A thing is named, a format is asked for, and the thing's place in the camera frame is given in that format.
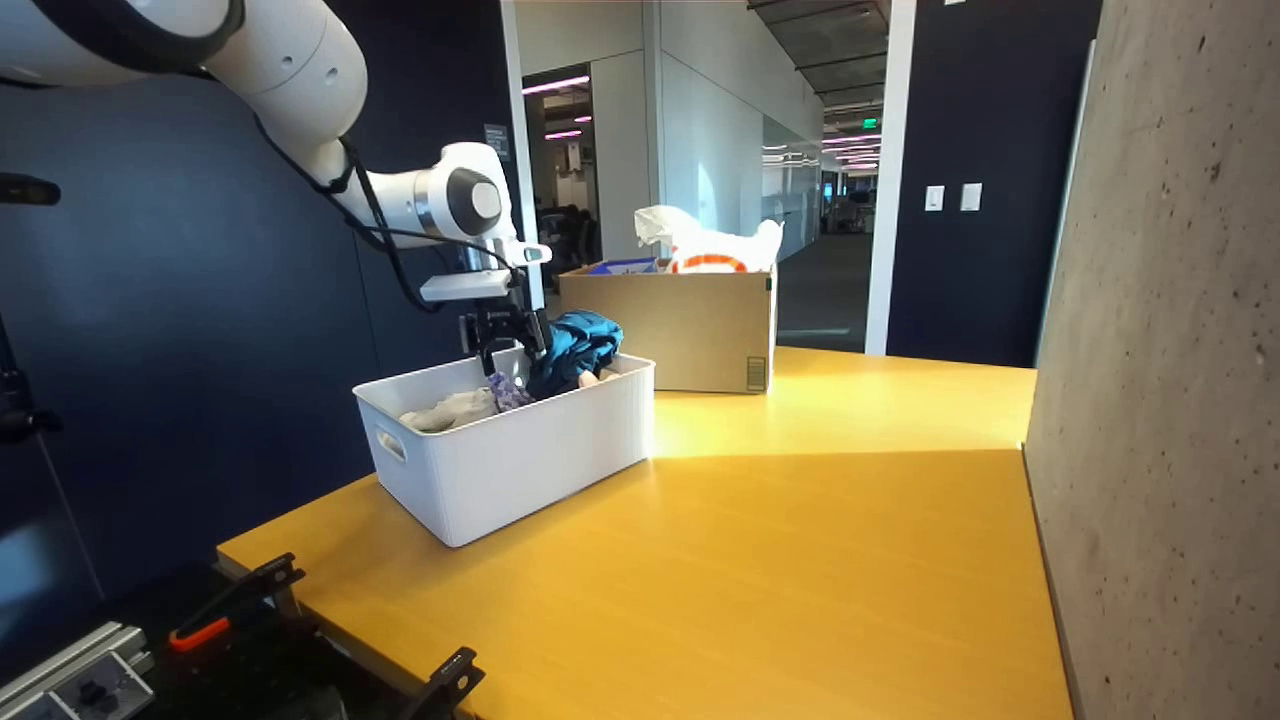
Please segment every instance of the concrete pillar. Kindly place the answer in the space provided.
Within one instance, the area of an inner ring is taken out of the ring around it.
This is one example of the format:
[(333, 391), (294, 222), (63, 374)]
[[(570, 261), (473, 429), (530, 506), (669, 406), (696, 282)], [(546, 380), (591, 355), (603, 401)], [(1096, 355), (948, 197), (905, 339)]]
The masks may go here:
[(1280, 715), (1280, 4), (1107, 0), (1027, 473), (1080, 715)]

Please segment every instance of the floor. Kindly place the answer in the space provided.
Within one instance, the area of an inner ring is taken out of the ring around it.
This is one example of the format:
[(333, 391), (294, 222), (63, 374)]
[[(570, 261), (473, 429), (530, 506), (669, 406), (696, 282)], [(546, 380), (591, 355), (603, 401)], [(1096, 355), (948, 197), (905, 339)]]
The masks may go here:
[(781, 265), (781, 343), (862, 346), (870, 233), (816, 235)]

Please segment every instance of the white plastic bin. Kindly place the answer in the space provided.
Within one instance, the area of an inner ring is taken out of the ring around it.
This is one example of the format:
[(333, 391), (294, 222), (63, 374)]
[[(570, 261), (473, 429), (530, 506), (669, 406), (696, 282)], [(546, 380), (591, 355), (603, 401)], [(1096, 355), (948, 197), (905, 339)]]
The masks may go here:
[(652, 360), (616, 355), (591, 386), (546, 397), (448, 433), (417, 433), (420, 410), (485, 386), (478, 360), (437, 362), (354, 385), (377, 481), (448, 549), (539, 513), (652, 450)]

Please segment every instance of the blue object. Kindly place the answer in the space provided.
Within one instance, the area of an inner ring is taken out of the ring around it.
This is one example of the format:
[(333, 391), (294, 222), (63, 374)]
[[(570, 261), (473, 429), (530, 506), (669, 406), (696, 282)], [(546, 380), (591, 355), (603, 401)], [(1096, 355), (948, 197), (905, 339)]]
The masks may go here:
[(546, 346), (527, 370), (530, 397), (560, 397), (578, 385), (584, 370), (599, 374), (616, 360), (624, 327), (594, 311), (563, 311), (546, 325)]
[(655, 254), (624, 254), (624, 261), (591, 265), (591, 275), (646, 275), (646, 273), (660, 273)]

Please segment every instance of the ceiling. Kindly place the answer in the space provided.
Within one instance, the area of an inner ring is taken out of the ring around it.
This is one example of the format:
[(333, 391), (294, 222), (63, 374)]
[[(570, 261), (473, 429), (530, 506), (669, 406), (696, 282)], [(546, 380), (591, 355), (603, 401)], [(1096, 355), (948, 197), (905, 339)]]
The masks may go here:
[(879, 120), (887, 0), (748, 0), (825, 103), (825, 134)]

